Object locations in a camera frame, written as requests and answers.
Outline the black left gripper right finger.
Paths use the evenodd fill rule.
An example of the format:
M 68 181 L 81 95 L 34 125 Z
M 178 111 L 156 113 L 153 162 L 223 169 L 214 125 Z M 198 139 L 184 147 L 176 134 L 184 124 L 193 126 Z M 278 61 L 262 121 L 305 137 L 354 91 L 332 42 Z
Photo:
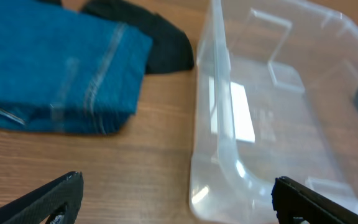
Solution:
M 358 215 L 293 179 L 281 176 L 272 189 L 279 223 L 358 224 Z

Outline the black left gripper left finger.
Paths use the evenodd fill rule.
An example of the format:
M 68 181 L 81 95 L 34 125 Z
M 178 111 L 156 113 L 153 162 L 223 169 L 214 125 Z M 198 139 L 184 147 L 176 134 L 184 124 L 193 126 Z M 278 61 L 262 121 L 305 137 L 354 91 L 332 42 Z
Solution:
M 74 224 L 83 198 L 83 174 L 71 171 L 0 207 L 0 224 Z

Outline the blue jeans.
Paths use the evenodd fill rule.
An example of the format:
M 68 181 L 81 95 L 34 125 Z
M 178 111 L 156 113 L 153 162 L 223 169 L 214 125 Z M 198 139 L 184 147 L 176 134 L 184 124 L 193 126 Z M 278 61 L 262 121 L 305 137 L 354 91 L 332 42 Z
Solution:
M 38 1 L 0 1 L 0 128 L 112 134 L 135 114 L 152 39 Z

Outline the white label in bin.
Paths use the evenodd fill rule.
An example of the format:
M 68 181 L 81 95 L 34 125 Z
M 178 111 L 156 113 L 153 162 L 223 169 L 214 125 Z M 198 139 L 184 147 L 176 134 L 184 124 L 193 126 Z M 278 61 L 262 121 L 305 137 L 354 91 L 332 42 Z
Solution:
M 209 112 L 211 133 L 218 133 L 218 121 L 215 104 L 214 78 L 208 77 Z M 254 127 L 251 120 L 249 104 L 244 85 L 231 82 L 231 101 L 234 118 L 234 134 L 237 140 L 255 143 Z

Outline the clear plastic storage bin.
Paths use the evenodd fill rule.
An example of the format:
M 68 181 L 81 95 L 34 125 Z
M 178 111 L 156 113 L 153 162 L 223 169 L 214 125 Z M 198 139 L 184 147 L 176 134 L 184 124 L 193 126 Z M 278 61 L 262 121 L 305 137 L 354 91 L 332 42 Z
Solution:
M 358 26 L 309 1 L 215 0 L 197 49 L 189 203 L 199 219 L 275 223 L 287 176 L 358 214 Z M 210 130 L 214 78 L 218 133 Z M 255 143 L 234 134 L 244 85 Z

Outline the black folded sock right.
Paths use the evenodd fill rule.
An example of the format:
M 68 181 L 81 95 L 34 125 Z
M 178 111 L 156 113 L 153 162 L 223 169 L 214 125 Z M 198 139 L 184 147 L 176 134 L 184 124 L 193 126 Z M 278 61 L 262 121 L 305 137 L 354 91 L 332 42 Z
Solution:
M 193 49 L 186 34 L 157 13 L 120 0 L 89 1 L 80 11 L 124 22 L 151 37 L 153 45 L 146 64 L 147 74 L 181 72 L 195 66 Z

